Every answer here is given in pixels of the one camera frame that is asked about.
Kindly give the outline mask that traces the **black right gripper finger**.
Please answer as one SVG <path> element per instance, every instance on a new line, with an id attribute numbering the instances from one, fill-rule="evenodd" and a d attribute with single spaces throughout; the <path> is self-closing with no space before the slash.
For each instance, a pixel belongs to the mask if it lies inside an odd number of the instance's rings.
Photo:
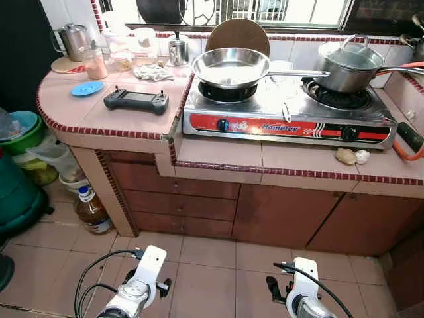
<path id="1" fill-rule="evenodd" d="M 272 294 L 273 303 L 278 303 L 278 305 L 285 305 L 286 299 L 280 292 L 278 280 L 273 276 L 266 276 L 266 285 L 270 294 Z"/>

